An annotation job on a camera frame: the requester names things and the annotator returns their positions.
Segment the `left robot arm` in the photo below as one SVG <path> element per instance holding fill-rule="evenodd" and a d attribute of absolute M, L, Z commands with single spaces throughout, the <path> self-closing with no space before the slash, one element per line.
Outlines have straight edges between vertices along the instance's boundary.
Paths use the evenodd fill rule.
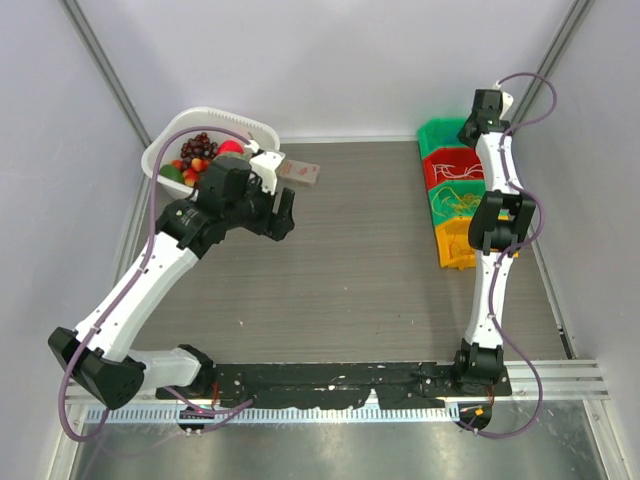
<path fill-rule="evenodd" d="M 177 280 L 228 231 L 244 228 L 281 241 L 293 230 L 295 193 L 276 189 L 282 161 L 269 151 L 248 161 L 218 157 L 196 198 L 164 208 L 141 259 L 96 310 L 74 329 L 58 327 L 50 335 L 61 367 L 106 408 L 123 407 L 141 390 L 173 387 L 193 399 L 211 391 L 215 364 L 196 348 L 142 352 L 131 345 Z"/>

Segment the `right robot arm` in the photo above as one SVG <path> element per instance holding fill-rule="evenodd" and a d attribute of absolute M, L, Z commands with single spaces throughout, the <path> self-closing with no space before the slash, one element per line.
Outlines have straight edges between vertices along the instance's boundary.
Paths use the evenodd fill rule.
<path fill-rule="evenodd" d="M 485 181 L 468 229 L 477 262 L 472 312 L 451 371 L 453 386 L 465 395 L 488 394 L 506 381 L 501 334 L 506 286 L 536 211 L 512 157 L 512 133 L 505 119 L 511 102 L 497 87 L 476 90 L 471 113 L 458 133 L 459 141 L 480 160 Z"/>

